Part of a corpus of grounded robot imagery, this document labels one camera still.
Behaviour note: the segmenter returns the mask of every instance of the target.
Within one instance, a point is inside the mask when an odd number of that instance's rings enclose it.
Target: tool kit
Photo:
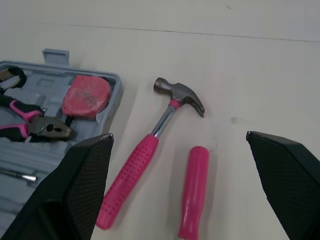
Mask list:
[[[0,61],[0,237],[72,146],[109,129],[123,95],[118,75],[42,53],[45,64]]]

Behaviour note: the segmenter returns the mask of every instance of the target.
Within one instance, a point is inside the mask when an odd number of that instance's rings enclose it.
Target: pink handle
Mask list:
[[[184,181],[182,221],[179,238],[198,240],[198,226],[204,208],[209,152],[203,146],[190,150]]]
[[[95,223],[99,228],[105,230],[113,225],[122,204],[150,163],[157,149],[158,142],[158,138],[148,134],[135,147],[104,196]]]

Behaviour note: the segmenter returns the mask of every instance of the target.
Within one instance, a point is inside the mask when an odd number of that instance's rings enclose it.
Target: textured black plastic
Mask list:
[[[104,197],[113,142],[105,134],[71,147],[1,240],[89,240]]]
[[[291,240],[320,239],[320,162],[300,143],[248,132],[263,190]]]
[[[104,197],[109,159],[106,144],[97,144],[88,153],[80,173],[72,181],[66,194],[66,206],[82,240],[89,240]]]

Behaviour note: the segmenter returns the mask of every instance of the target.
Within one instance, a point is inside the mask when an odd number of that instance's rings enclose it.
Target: pink screwdriver handle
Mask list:
[[[198,226],[204,208],[209,151],[203,146],[190,150],[184,181],[182,221],[179,238],[198,240]]]
[[[158,138],[148,134],[135,147],[103,198],[95,223],[99,228],[105,230],[113,225],[122,204],[150,163],[158,142]]]

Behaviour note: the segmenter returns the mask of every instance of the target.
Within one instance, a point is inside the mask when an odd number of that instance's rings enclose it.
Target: pliers jaw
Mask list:
[[[68,140],[74,136],[74,131],[63,121],[50,116],[36,115],[28,123],[27,129],[31,136],[50,140]]]

